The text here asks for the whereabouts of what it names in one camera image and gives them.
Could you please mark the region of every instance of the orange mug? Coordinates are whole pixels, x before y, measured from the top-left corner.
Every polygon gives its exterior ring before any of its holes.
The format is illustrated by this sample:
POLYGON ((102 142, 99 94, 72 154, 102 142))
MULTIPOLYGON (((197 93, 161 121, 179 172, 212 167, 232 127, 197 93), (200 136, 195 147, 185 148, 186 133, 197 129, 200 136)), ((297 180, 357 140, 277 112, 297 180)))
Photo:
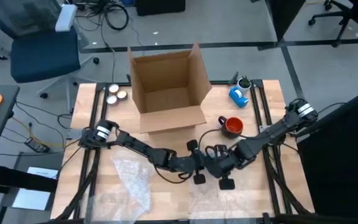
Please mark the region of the orange mug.
POLYGON ((228 139, 235 139, 241 135, 244 125, 240 118, 225 118, 220 116, 219 123, 222 125, 222 134, 228 139))

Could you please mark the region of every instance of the concrete floor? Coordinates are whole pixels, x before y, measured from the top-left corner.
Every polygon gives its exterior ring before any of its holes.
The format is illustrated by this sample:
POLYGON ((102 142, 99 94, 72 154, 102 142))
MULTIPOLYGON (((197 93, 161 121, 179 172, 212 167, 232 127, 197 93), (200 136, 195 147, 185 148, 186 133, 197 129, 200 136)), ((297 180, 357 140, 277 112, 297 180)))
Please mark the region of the concrete floor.
MULTIPOLYGON (((210 42, 256 42, 275 41, 275 33, 264 1, 251 4, 248 0, 231 0, 225 2, 219 0, 187 1, 186 11, 176 14, 162 14, 156 16, 139 17, 134 8, 129 8, 129 14, 133 18, 133 28, 139 33, 139 42, 142 45, 163 44, 191 44, 210 42)), ((323 5, 305 4, 297 15, 293 24, 285 35, 286 40, 331 40, 335 39, 339 32, 339 18, 317 19, 313 27, 307 25, 313 14, 323 13, 323 5)), ((112 14, 114 24, 122 22, 120 12, 112 14)), ((81 26, 91 29, 94 24, 86 19, 79 19, 81 26)), ((87 49, 104 47, 101 40, 101 29, 92 32, 83 31, 89 38, 91 44, 87 49)), ((123 31, 115 31, 103 27, 105 39, 111 47, 138 46, 137 34, 128 26, 123 31)), ((345 39, 358 38, 358 25, 350 23, 345 39)), ((0 33, 0 40, 5 48, 9 48, 11 40, 0 33)), ((341 45, 332 48, 330 45, 288 47, 292 62, 300 81, 305 98, 314 108, 320 110, 331 103, 348 101, 358 95, 358 44, 341 45)), ((146 51, 143 54, 159 54, 164 51, 146 51)), ((277 79, 283 89, 285 101, 289 102, 296 98, 296 92, 291 80, 290 73, 280 49, 258 51, 256 47, 231 47, 202 49, 204 62, 211 80, 228 80, 237 71, 249 78, 277 79)), ((99 65, 89 63, 79 72, 81 77, 90 77, 101 82, 111 80, 113 54, 94 54, 100 58, 99 65)), ((127 54, 115 53, 116 69, 114 80, 126 82, 126 74, 129 73, 127 54)), ((43 108, 56 114, 67 113, 65 106, 65 90, 63 86, 57 86, 50 93, 50 98, 43 100, 37 97, 37 90, 50 83, 45 80, 35 83, 20 84, 21 91, 18 100, 33 106, 43 108)), ((10 75, 10 61, 0 61, 0 84, 15 85, 10 75)), ((25 108, 39 121, 52 125, 61 132, 65 130, 56 122, 56 117, 41 113, 31 108, 25 108)), ((15 117, 28 123, 32 118, 14 109, 15 117)), ((8 121, 7 127, 22 134, 24 130, 13 121, 8 121)), ((46 127, 35 125, 34 133, 47 142, 60 143, 60 136, 46 127)), ((20 136, 5 131, 5 136, 22 141, 20 136)), ((30 149, 22 144, 14 144, 6 139, 0 139, 0 153, 18 154, 19 152, 30 152, 30 149)), ((0 165, 13 167, 15 157, 0 157, 0 165)), ((60 167, 61 161, 50 161, 55 164, 56 169, 60 167)), ((7 216, 22 215, 22 212, 9 212, 7 216)), ((33 217, 26 221, 17 223, 37 223, 45 221, 40 215, 29 215, 33 217)))

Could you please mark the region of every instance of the wooden tabletop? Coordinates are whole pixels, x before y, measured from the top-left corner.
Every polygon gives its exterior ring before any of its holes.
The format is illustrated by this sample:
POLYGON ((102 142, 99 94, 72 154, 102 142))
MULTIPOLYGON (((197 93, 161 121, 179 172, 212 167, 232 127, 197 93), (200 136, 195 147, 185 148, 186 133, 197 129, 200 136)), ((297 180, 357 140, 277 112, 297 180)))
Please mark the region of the wooden tabletop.
MULTIPOLYGON (((95 84, 80 85, 71 128, 82 129, 89 125, 95 86, 95 84)), ((285 114, 282 90, 278 80, 264 80, 264 86, 270 113, 273 122, 276 122, 285 114)), ((186 148, 186 143, 189 140, 199 139, 205 131, 218 128, 219 116, 237 116, 240 118, 245 127, 243 135, 254 136, 258 133, 251 98, 249 97, 250 102, 248 102, 248 105, 240 109, 228 96, 229 86, 213 85, 212 90, 201 105, 207 120, 206 124, 157 134, 140 134, 139 112, 131 100, 131 88, 125 87, 123 89, 128 92, 129 99, 120 102, 116 106, 108 106, 106 119, 117 122, 122 130, 152 147, 176 150, 178 156, 189 155, 186 148)), ((99 99, 97 120, 100 117, 102 97, 103 94, 99 99)), ((259 104, 262 119, 264 119, 260 98, 259 104)), ((234 142, 225 139, 219 132, 214 132, 207 134, 203 138, 201 148, 215 144, 231 145, 234 142)), ((286 143, 296 147, 295 140, 292 138, 287 137, 286 143)), ((77 148, 78 146, 76 145, 68 147, 63 162, 77 148)), ((286 146, 282 146, 281 149, 283 170, 288 187, 304 207, 313 212, 313 204, 298 154, 286 146)), ((78 152, 60 174, 52 209, 52 218, 61 214, 76 193, 83 154, 83 151, 78 152)), ((129 214, 132 214, 134 209, 139 207, 139 205, 133 204, 133 200, 128 196, 125 186, 117 174, 113 163, 113 160, 117 159, 117 157, 119 157, 118 159, 129 158, 132 161, 137 161, 142 167, 150 171, 151 207, 148 212, 136 218, 138 220, 254 218, 261 217, 264 212, 268 212, 271 217, 274 216, 262 153, 257 156, 255 162, 245 169, 232 172, 231 178, 236 182, 235 190, 222 191, 219 189, 218 179, 213 178, 205 170, 202 173, 205 174, 207 182, 203 185, 195 185, 193 179, 183 184, 168 183, 159 177, 152 168, 150 169, 150 164, 145 158, 128 149, 114 146, 111 150, 106 149, 101 152, 96 195, 94 197, 93 220, 117 220, 119 218, 114 218, 114 214, 118 211, 121 211, 122 214, 120 219, 131 220, 133 217, 129 214), (131 207, 123 206, 130 202, 132 202, 131 207)), ((179 180, 177 174, 165 171, 161 171, 161 173, 170 180, 179 180)), ((276 189, 280 209, 284 212, 281 191, 277 185, 276 189)), ((85 194, 83 205, 87 203, 86 198, 87 195, 85 194)), ((83 209, 81 209, 82 216, 85 214, 84 210, 83 206, 83 209)))

